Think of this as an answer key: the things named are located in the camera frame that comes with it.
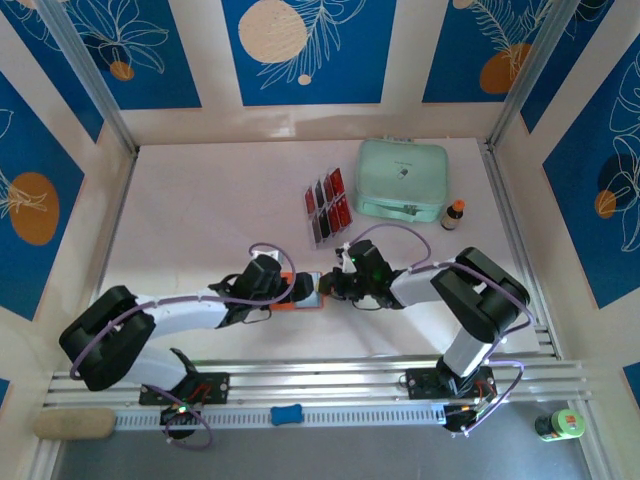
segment foam block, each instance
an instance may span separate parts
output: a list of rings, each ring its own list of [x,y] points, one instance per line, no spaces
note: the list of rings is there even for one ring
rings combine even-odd
[[[33,433],[43,440],[90,440],[111,435],[116,415],[108,408],[64,408],[45,410],[33,424]]]
[[[273,407],[271,409],[271,423],[275,426],[286,423],[302,423],[303,421],[302,405],[299,403],[290,407]]]

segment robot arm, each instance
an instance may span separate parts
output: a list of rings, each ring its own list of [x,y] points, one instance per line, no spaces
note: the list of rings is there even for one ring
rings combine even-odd
[[[354,302],[370,295],[380,307],[391,309],[444,300],[457,317],[463,328],[438,361],[429,385],[423,386],[440,398],[443,393],[462,397],[469,391],[482,373],[481,363],[520,314],[517,304],[529,303],[527,290],[473,247],[452,262],[413,271],[392,270],[370,240],[336,254],[342,268],[320,279],[321,293]]]
[[[179,350],[161,350],[148,341],[185,330],[244,322],[252,310],[268,309],[287,290],[290,293],[279,303],[299,301],[313,293],[309,274],[298,273],[290,286],[280,270],[279,261],[261,254],[242,274],[229,275],[191,295],[156,299],[135,296],[124,286],[112,287],[62,333],[60,346],[71,361],[79,362],[78,372],[89,390],[104,390],[125,380],[154,385],[182,398],[198,386],[200,374]],[[127,312],[122,323],[99,337]]]
[[[407,371],[410,398],[482,396],[474,385],[491,378],[490,368],[481,366],[483,360],[503,335],[526,326],[508,329],[529,302],[519,282],[475,248],[465,249],[455,261],[414,270],[393,270],[369,240],[346,245],[336,253],[342,267],[320,279],[319,293],[353,302],[368,295],[380,307],[396,310],[444,300],[462,324],[435,369]],[[60,336],[61,347],[74,362],[72,377],[77,370],[93,391],[121,380],[168,391],[169,400],[150,392],[150,402],[144,403],[149,405],[172,405],[171,399],[212,403],[206,388],[205,393],[199,392],[215,383],[213,376],[225,374],[200,373],[180,350],[161,350],[148,341],[179,331],[234,325],[244,322],[252,310],[296,302],[313,293],[309,274],[295,275],[294,284],[288,285],[280,270],[278,260],[261,254],[242,274],[229,275],[192,295],[155,299],[135,296],[124,286],[109,289]],[[499,404],[486,408],[487,401],[496,397],[492,390],[493,397],[484,396],[485,405],[468,415],[449,416],[446,428],[463,431],[477,424],[480,415],[486,417]]]

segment cable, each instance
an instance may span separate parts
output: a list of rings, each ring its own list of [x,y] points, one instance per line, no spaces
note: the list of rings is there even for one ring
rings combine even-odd
[[[401,388],[404,388],[405,390],[409,389],[409,384],[407,383],[407,374],[403,373],[402,375],[400,375],[398,377],[398,385],[400,385]]]
[[[476,387],[478,387],[478,391],[480,392],[480,398],[478,399],[478,403],[480,403],[484,398],[484,392],[482,391],[482,384],[480,382],[476,382]]]
[[[457,270],[462,270],[463,272],[468,273],[472,277],[477,278],[481,282],[484,282],[487,286],[493,288],[498,293],[500,293],[503,297],[505,297],[507,300],[509,300],[516,308],[518,308],[518,310],[520,310],[521,312],[523,312],[527,316],[527,320],[524,323],[522,323],[520,325],[516,325],[515,327],[511,327],[511,328],[505,330],[505,332],[502,334],[502,336],[499,337],[496,342],[494,342],[494,344],[491,346],[489,351],[485,354],[485,356],[483,358],[483,361],[486,360],[487,358],[489,358],[493,354],[493,352],[496,351],[496,349],[498,348],[498,346],[500,345],[500,342],[502,341],[502,339],[504,337],[506,337],[507,335],[510,335],[510,334],[512,334],[514,332],[517,332],[519,330],[522,330],[524,328],[527,328],[527,327],[529,327],[529,326],[531,326],[531,325],[533,325],[535,323],[536,317],[533,314],[533,312],[531,310],[529,310],[527,308],[527,306],[524,303],[522,303],[518,298],[516,298],[514,295],[512,295],[511,292],[509,292],[509,291],[505,290],[504,288],[502,288],[500,285],[498,285],[496,282],[491,280],[486,275],[483,275],[480,272],[476,272],[474,269],[472,269],[470,267],[467,267],[466,265],[462,265],[461,263],[457,263],[457,262],[434,263],[433,265],[428,265],[426,267],[421,267],[418,270],[414,270],[412,272],[412,274],[417,274],[417,273],[424,272],[424,271],[427,271],[427,270],[433,270],[434,268],[441,269],[441,268],[449,268],[449,267],[455,268]]]
[[[204,426],[204,428],[207,430],[207,434],[209,435],[207,442],[201,445],[191,445],[187,443],[176,442],[169,435],[169,425],[171,423],[169,421],[164,426],[164,434],[167,437],[167,443],[174,445],[178,448],[182,448],[184,450],[206,450],[213,444],[213,430],[211,428],[211,425],[209,425],[209,423],[204,418],[202,418],[202,416],[198,412],[196,412],[188,403],[183,402],[178,397],[172,395],[171,393],[167,392],[166,390],[163,390],[160,387],[155,387],[153,385],[147,385],[147,387],[149,387],[154,392],[162,395],[167,400],[171,400],[173,403],[180,405],[182,407],[185,407],[187,409],[187,412],[189,412],[191,416],[193,416],[193,418],[195,418],[199,423],[201,423]]]
[[[429,245],[429,242],[427,242],[427,239],[424,238],[422,235],[420,235],[418,232],[416,232],[414,229],[409,228],[409,227],[405,227],[404,225],[398,225],[397,223],[379,223],[377,225],[374,225],[373,227],[369,227],[367,228],[364,232],[362,232],[360,235],[358,235],[356,238],[354,238],[353,240],[351,240],[351,244],[356,243],[358,240],[360,240],[362,237],[364,237],[367,233],[377,229],[377,228],[382,228],[382,227],[395,227],[395,228],[401,228],[402,230],[406,230],[407,232],[415,235],[416,237],[418,237],[418,239],[424,244],[425,247],[427,247],[427,256],[424,257],[422,260],[414,263],[413,265],[411,265],[409,267],[410,270],[413,270],[414,268],[416,268],[418,265],[423,264],[424,262],[426,262],[427,260],[429,260],[431,258],[431,245]]]
[[[460,407],[460,410],[455,410],[453,412],[446,412],[444,414],[445,417],[451,417],[452,415],[459,415],[461,413],[467,413],[469,410],[471,410],[471,407],[469,407],[469,405],[463,405]]]
[[[105,327],[100,330],[100,332],[98,332],[96,334],[96,336],[93,338],[93,340],[91,340],[87,346],[82,350],[82,352],[80,352],[80,354],[76,357],[75,361],[73,362],[73,365],[71,366],[71,370],[69,371],[69,376],[71,377],[72,380],[82,380],[82,377],[80,375],[78,375],[78,368],[80,368],[80,365],[82,364],[82,362],[87,358],[87,356],[89,355],[89,353],[91,353],[91,351],[95,348],[96,345],[98,345],[98,343],[113,329],[115,328],[117,325],[121,324],[122,322],[124,322],[127,318],[129,318],[131,315],[133,315],[134,313],[140,312],[142,310],[146,310],[148,308],[158,308],[162,305],[172,305],[172,304],[176,304],[176,303],[188,303],[188,302],[201,302],[201,301],[205,301],[205,302],[218,302],[218,303],[240,303],[243,305],[252,305],[252,306],[257,306],[257,307],[262,307],[265,305],[271,305],[274,303],[278,303],[280,300],[284,299],[285,297],[287,297],[291,291],[293,290],[293,287],[296,283],[296,267],[293,264],[293,260],[291,260],[291,257],[289,256],[289,254],[287,252],[285,252],[283,249],[281,249],[280,247],[273,245],[271,243],[264,243],[264,242],[259,242],[259,243],[254,243],[253,245],[251,245],[249,247],[249,255],[253,255],[253,251],[255,250],[256,247],[269,247],[272,248],[274,250],[278,250],[279,252],[282,253],[282,255],[287,259],[287,262],[289,262],[289,266],[291,267],[291,284],[289,285],[289,287],[279,296],[277,296],[276,298],[273,298],[271,300],[246,300],[243,298],[231,298],[231,297],[218,297],[218,296],[214,296],[214,295],[184,295],[184,296],[180,296],[180,297],[170,297],[170,298],[161,298],[159,300],[156,301],[150,301],[150,302],[146,302],[143,303],[141,305],[136,305],[133,308],[130,308],[129,310],[127,310],[126,312],[118,315],[114,320],[110,321],[107,323],[107,325],[105,325]],[[191,446],[191,445],[186,445],[186,444],[182,444],[182,443],[175,443],[172,442],[171,437],[169,437],[169,425],[167,424],[165,426],[165,435],[167,435],[167,438],[169,439],[169,443],[172,443],[173,445],[179,447],[179,448],[184,448],[187,450],[203,450],[205,448],[208,448],[212,443],[213,443],[213,431],[211,430],[211,426],[200,416],[200,414],[198,414],[198,412],[196,412],[195,410],[193,410],[188,404],[183,403],[181,400],[179,400],[177,397],[173,396],[171,393],[167,392],[166,390],[163,390],[159,387],[153,386],[153,385],[147,385],[147,387],[151,388],[152,390],[156,391],[157,393],[159,393],[160,395],[162,395],[163,397],[171,400],[174,403],[177,404],[182,404],[183,406],[185,406],[187,408],[187,411],[193,415],[193,417],[200,423],[202,423],[202,425],[207,429],[207,431],[209,432],[209,441],[205,444],[205,445],[197,445],[197,446]]]
[[[482,422],[484,422],[487,417],[489,417],[489,415],[491,415],[496,410],[496,408],[498,408],[509,397],[509,395],[511,395],[511,392],[513,392],[514,388],[516,388],[516,385],[518,385],[518,383],[522,379],[522,376],[524,375],[524,364],[517,360],[494,360],[487,362],[487,365],[490,367],[518,367],[520,369],[520,372],[516,376],[516,379],[513,381],[513,383],[509,385],[509,388],[507,388],[507,390],[500,396],[500,398],[498,398],[495,403],[488,407],[486,413],[482,415],[478,420],[471,423],[471,425],[469,425],[465,430],[461,432],[465,436],[469,436],[469,434],[473,430],[475,430]]]
[[[486,381],[484,383],[487,387],[489,387],[489,390],[491,391],[491,393],[493,393],[494,395],[498,395],[498,392],[496,391],[493,385],[491,385],[489,382],[486,382]]]

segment bottle cap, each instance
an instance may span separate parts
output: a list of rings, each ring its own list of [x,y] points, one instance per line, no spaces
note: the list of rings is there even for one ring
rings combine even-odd
[[[461,212],[462,210],[464,210],[464,200],[456,200],[455,202],[453,202],[453,209],[456,212]]]

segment metal frame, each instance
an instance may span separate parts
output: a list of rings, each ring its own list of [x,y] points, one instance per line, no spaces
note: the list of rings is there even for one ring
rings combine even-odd
[[[120,108],[64,8],[57,0],[34,0],[34,3],[40,18],[100,115],[111,126],[122,148],[130,155],[135,155],[138,146],[120,115]]]
[[[587,431],[581,443],[594,478],[607,480],[618,476],[595,428],[590,405],[592,392],[589,370],[579,361],[563,360],[565,357],[557,341],[549,309],[520,235],[510,195],[495,157],[496,145],[520,111],[579,1],[556,2],[534,42],[531,55],[507,96],[491,135],[486,141],[479,142],[479,146],[518,273],[532,294],[532,308],[539,322],[535,327],[540,344],[539,352],[502,356],[517,358],[527,367],[522,382],[508,401],[569,401],[572,408],[581,411],[594,425],[594,429]],[[135,155],[137,146],[122,120],[115,99],[83,48],[82,41],[63,8],[56,0],[35,2],[46,26],[98,110],[114,129],[123,148]],[[134,168],[135,159],[123,189],[121,205],[93,300],[104,279]],[[435,361],[435,357],[405,356],[315,361],[201,362],[198,368],[201,371],[225,371],[231,374],[228,405],[206,408],[204,411],[216,428],[267,428],[270,427],[269,408],[292,403],[304,404],[308,415],[303,424],[305,426],[424,425],[441,423],[438,412],[442,411],[442,406],[459,401],[411,401],[399,379],[407,368],[433,367]],[[516,372],[508,368],[496,368],[498,390],[504,391],[515,375]],[[157,429],[157,420],[154,419],[158,418],[160,407],[140,406],[137,403],[138,393],[139,386],[122,382],[105,392],[92,393],[82,383],[72,381],[68,373],[60,372],[53,376],[44,407],[109,407],[116,411],[118,430]],[[432,415],[421,416],[420,412],[425,411]],[[51,477],[59,448],[60,442],[40,441],[30,478]]]
[[[580,2],[581,0],[557,1],[551,8],[549,16],[540,27],[540,32],[536,35],[531,51],[507,94],[502,112],[487,139],[491,148],[499,145],[509,125],[520,113]]]

